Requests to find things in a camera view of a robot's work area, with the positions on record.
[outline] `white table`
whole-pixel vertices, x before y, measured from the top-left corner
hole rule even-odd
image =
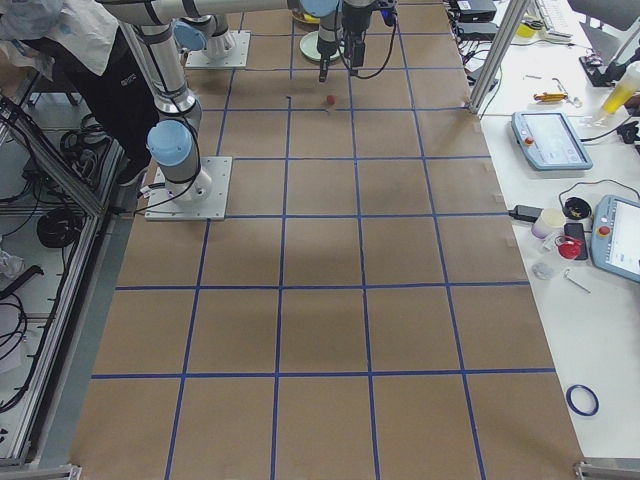
[[[575,27],[573,41],[588,45],[577,20]],[[516,204],[558,208],[558,194],[578,181],[610,178],[640,189],[640,155],[616,135],[586,147],[594,166],[580,172],[536,171],[515,142],[510,120],[519,110],[564,111],[581,137],[606,131],[581,125],[580,117],[597,110],[609,93],[591,87],[578,63],[584,53],[584,48],[576,46],[538,43],[512,46],[505,56],[502,85],[486,110],[482,129],[509,208]],[[538,86],[549,84],[552,77],[560,78],[569,94],[580,97],[584,105],[536,105],[533,93],[540,92]],[[491,97],[487,96],[485,105]],[[625,118],[618,112],[611,125]],[[595,207],[609,193],[636,200],[632,192],[611,183],[579,186],[564,198],[579,196]],[[592,294],[561,276],[538,280],[531,274],[531,265],[541,256],[541,241],[531,235],[530,224],[514,222],[513,229],[563,389],[584,384],[600,400],[600,411],[594,417],[571,413],[584,455],[640,458],[640,284],[596,269],[590,260],[574,262],[571,272]]]

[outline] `blue tape roll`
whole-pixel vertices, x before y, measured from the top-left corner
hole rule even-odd
[[[576,404],[573,403],[573,392],[576,390],[584,390],[585,392],[587,392],[591,398],[593,399],[593,408],[588,411],[585,412],[584,410],[580,410],[578,407],[576,407]],[[585,386],[585,385],[572,385],[569,387],[569,389],[567,390],[567,404],[569,405],[569,408],[577,413],[578,415],[581,415],[583,417],[593,417],[596,413],[598,413],[598,410],[600,410],[600,401],[598,400],[598,396],[596,395],[596,392],[594,392],[593,390],[591,390],[589,387]]]

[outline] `white robot link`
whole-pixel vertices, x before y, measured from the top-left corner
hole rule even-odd
[[[147,210],[148,219],[222,219],[226,208],[231,159],[200,157],[197,132],[202,109],[187,87],[174,38],[175,21],[181,20],[183,33],[185,28],[197,31],[193,43],[201,43],[200,48],[215,58],[234,47],[226,20],[229,13],[279,9],[308,13],[320,19],[321,82],[341,42],[343,63],[357,75],[364,63],[365,35],[373,12],[380,11],[385,23],[395,26],[395,0],[95,1],[118,19],[161,116],[149,133],[148,147],[160,167],[159,175],[164,176],[165,189],[150,201],[153,207],[162,204],[162,211]]]

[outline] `bottle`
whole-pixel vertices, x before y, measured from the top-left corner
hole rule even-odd
[[[531,271],[540,280],[550,280],[570,266],[582,251],[582,241],[568,235],[554,238],[549,252],[531,266]]]
[[[633,62],[602,104],[602,114],[613,115],[638,90],[640,90],[640,62]]]

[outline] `tablet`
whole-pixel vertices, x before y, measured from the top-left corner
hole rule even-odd
[[[593,264],[640,282],[640,203],[607,195],[596,208],[591,234]]]
[[[537,170],[588,170],[593,166],[563,112],[516,112],[511,127],[524,156]]]

